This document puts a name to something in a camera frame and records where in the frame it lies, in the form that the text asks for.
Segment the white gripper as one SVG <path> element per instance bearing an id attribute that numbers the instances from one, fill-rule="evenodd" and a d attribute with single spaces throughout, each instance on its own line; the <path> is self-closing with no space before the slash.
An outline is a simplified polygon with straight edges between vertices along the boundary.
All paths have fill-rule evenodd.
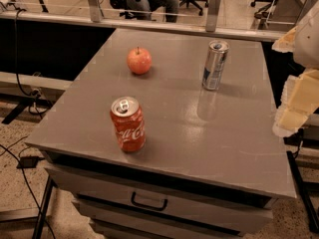
<path id="1" fill-rule="evenodd" d="M 319 108 L 319 1 L 292 28 L 276 40 L 272 49 L 293 52 L 294 61 L 306 69 L 298 77 L 289 76 L 281 94 L 272 130 L 280 137 L 291 136 Z"/>

